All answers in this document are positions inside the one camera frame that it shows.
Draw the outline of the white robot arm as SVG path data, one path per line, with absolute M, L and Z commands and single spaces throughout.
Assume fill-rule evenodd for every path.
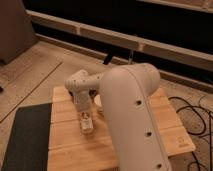
M 159 82 L 159 71 L 148 63 L 96 75 L 80 70 L 65 81 L 79 112 L 90 108 L 89 92 L 99 92 L 120 171 L 172 171 L 149 104 Z

